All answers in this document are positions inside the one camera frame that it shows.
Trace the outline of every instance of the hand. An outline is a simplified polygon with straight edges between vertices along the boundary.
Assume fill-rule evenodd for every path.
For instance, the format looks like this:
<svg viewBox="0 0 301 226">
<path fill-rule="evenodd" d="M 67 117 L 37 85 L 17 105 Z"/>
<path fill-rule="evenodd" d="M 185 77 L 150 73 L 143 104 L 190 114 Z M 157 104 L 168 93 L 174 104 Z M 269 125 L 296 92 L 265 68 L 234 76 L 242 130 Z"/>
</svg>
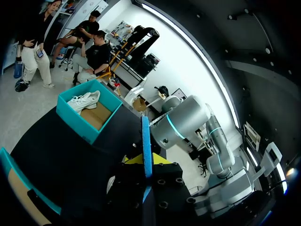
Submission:
<svg viewBox="0 0 301 226">
<path fill-rule="evenodd" d="M 86 72 L 88 72 L 89 74 L 94 74 L 93 71 L 94 71 L 94 70 L 91 69 L 91 68 L 86 69 Z"/>
<path fill-rule="evenodd" d="M 79 31 L 84 33 L 86 30 L 84 28 L 80 27 Z"/>
<path fill-rule="evenodd" d="M 44 50 L 44 43 L 40 44 L 40 50 L 43 51 Z"/>
<path fill-rule="evenodd" d="M 80 39 L 79 39 L 79 42 L 80 42 L 81 44 L 85 44 L 83 38 L 80 38 Z"/>
<path fill-rule="evenodd" d="M 25 40 L 24 43 L 23 43 L 23 45 L 24 45 L 25 47 L 31 47 L 31 46 L 33 46 L 32 41 L 34 41 L 34 39 L 33 39 L 33 40 L 30 40 L 30 41 Z"/>
</svg>

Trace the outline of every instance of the black sneaker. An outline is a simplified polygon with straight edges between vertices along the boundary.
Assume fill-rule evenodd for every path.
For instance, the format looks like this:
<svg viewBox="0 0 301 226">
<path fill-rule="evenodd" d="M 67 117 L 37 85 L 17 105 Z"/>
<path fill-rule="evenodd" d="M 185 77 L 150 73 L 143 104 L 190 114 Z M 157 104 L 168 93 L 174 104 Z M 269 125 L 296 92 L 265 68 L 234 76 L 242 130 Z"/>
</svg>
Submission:
<svg viewBox="0 0 301 226">
<path fill-rule="evenodd" d="M 25 91 L 30 85 L 30 82 L 25 82 L 23 79 L 20 79 L 16 82 L 15 91 L 23 92 Z"/>
<path fill-rule="evenodd" d="M 74 77 L 73 77 L 73 85 L 76 86 L 76 83 L 78 82 L 77 80 L 77 76 L 78 76 L 79 72 L 75 73 L 74 74 Z"/>
</svg>

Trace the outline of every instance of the white shoe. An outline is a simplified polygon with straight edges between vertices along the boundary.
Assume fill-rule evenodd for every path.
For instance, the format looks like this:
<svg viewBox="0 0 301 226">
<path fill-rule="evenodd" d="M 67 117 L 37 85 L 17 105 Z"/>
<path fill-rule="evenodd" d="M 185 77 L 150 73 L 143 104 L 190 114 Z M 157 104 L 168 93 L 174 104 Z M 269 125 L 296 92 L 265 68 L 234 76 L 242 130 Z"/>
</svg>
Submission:
<svg viewBox="0 0 301 226">
<path fill-rule="evenodd" d="M 53 83 L 50 83 L 50 84 L 44 84 L 43 87 L 45 88 L 49 88 L 49 89 L 54 89 L 55 88 L 55 85 Z"/>
<path fill-rule="evenodd" d="M 67 104 L 69 104 L 74 111 L 80 114 L 84 108 L 96 108 L 99 97 L 100 92 L 97 90 L 94 93 L 86 93 L 83 96 L 74 96 Z"/>
</svg>

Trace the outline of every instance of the white pants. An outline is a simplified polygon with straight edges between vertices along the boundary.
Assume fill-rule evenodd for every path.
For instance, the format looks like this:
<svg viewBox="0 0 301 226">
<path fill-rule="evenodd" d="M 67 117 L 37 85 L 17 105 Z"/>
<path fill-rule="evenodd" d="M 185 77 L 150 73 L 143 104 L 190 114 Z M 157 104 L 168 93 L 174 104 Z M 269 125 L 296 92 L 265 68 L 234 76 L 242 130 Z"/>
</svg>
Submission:
<svg viewBox="0 0 301 226">
<path fill-rule="evenodd" d="M 91 68 L 89 65 L 88 65 L 88 59 L 86 57 L 82 57 L 78 54 L 74 54 L 73 55 L 73 70 L 75 71 L 75 73 L 78 73 L 79 72 L 79 66 L 81 66 L 83 69 L 88 69 L 88 68 Z M 85 83 L 87 81 L 90 81 L 90 80 L 93 80 L 96 78 L 96 75 L 94 74 L 89 74 L 88 72 L 86 71 L 81 71 L 81 73 L 79 73 L 78 75 L 78 81 L 80 83 Z"/>
<path fill-rule="evenodd" d="M 51 83 L 49 58 L 44 50 L 44 56 L 39 58 L 37 55 L 37 50 L 39 48 L 40 47 L 38 45 L 36 45 L 34 48 L 23 47 L 21 53 L 22 62 L 24 63 L 25 67 L 23 80 L 25 82 L 31 81 L 38 68 L 44 84 L 49 85 Z"/>
</svg>

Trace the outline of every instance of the man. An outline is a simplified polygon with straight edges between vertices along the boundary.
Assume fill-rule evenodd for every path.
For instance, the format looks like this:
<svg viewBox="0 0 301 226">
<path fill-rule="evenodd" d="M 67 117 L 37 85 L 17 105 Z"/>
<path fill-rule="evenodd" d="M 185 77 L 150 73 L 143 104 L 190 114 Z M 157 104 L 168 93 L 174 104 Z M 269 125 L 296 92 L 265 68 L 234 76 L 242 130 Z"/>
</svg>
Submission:
<svg viewBox="0 0 301 226">
<path fill-rule="evenodd" d="M 75 54 L 73 56 L 73 70 L 75 71 L 73 84 L 76 85 L 77 81 L 80 83 L 93 80 L 97 75 L 101 74 L 109 66 L 110 60 L 110 47 L 105 43 L 104 31 L 97 31 L 93 37 L 94 45 L 85 50 L 85 42 L 80 39 L 81 43 L 81 56 Z"/>
<path fill-rule="evenodd" d="M 55 67 L 55 59 L 60 54 L 61 48 L 66 47 L 68 45 L 80 48 L 81 43 L 79 42 L 79 39 L 82 38 L 83 41 L 87 43 L 91 38 L 93 38 L 94 33 L 99 29 L 99 24 L 96 22 L 96 19 L 99 16 L 100 12 L 98 12 L 97 10 L 93 11 L 90 14 L 89 20 L 81 22 L 75 29 L 69 31 L 62 39 L 59 40 L 60 43 L 55 49 L 50 68 Z"/>
</svg>

